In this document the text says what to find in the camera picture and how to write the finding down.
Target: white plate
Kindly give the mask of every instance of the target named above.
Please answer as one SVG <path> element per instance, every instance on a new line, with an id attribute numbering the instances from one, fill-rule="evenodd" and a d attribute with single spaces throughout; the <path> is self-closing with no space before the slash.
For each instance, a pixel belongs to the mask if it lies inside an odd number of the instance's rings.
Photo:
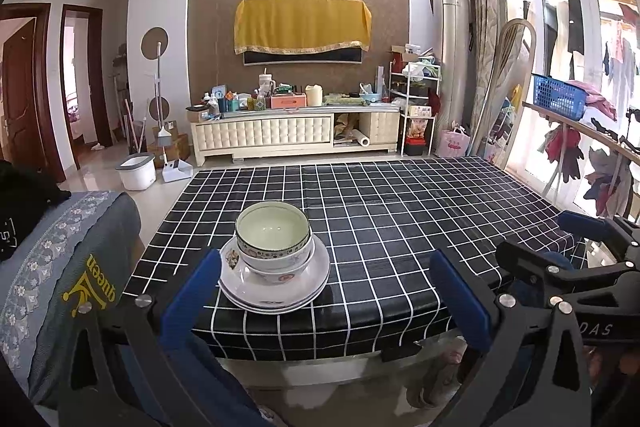
<path id="1" fill-rule="evenodd" d="M 227 257 L 238 249 L 236 238 L 231 238 L 220 249 L 220 289 L 238 307 L 256 313 L 278 314 L 302 308 L 318 296 L 329 277 L 329 253 L 316 236 L 314 241 L 316 250 L 308 266 L 289 282 L 271 284 L 251 271 L 240 257 L 231 268 Z"/>

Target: white bucket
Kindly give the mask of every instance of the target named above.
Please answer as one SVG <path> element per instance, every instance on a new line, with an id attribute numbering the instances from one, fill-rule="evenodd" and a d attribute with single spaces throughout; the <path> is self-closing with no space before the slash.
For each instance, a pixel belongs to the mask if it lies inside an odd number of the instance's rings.
<path id="1" fill-rule="evenodd" d="M 155 156 L 151 153 L 132 154 L 116 167 L 127 190 L 145 190 L 156 181 Z"/>

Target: metal screw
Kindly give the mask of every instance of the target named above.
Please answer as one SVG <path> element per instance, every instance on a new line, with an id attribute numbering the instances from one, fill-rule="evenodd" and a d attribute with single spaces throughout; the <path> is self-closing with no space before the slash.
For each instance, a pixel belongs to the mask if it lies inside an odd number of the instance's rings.
<path id="1" fill-rule="evenodd" d="M 500 302 L 500 304 L 505 308 L 513 308 L 516 305 L 516 298 L 508 293 L 503 293 L 498 297 L 498 302 Z"/>
<path id="2" fill-rule="evenodd" d="M 568 315 L 569 313 L 574 311 L 574 308 L 567 301 L 562 301 L 561 303 L 559 303 L 558 309 L 565 315 Z"/>
<path id="3" fill-rule="evenodd" d="M 149 304 L 151 304 L 153 302 L 153 298 L 151 297 L 151 295 L 147 295 L 147 294 L 143 294 L 143 295 L 138 295 L 136 297 L 136 306 L 138 308 L 146 308 L 147 306 L 149 306 Z"/>
<path id="4" fill-rule="evenodd" d="M 83 302 L 78 306 L 78 312 L 82 315 L 87 314 L 91 311 L 91 301 Z"/>

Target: blue plastic basket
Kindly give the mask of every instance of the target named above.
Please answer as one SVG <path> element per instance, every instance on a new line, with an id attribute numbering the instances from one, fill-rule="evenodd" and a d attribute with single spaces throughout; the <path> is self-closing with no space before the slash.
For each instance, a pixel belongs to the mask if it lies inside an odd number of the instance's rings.
<path id="1" fill-rule="evenodd" d="M 578 121 L 584 115 L 587 92 L 550 76 L 533 75 L 533 104 Z"/>

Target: white pitcher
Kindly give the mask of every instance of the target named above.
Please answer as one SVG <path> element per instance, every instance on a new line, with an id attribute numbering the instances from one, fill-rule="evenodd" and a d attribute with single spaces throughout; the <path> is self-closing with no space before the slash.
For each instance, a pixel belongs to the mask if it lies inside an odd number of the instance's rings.
<path id="1" fill-rule="evenodd" d="M 322 86 L 306 86 L 306 106 L 307 107 L 320 107 L 322 105 Z"/>

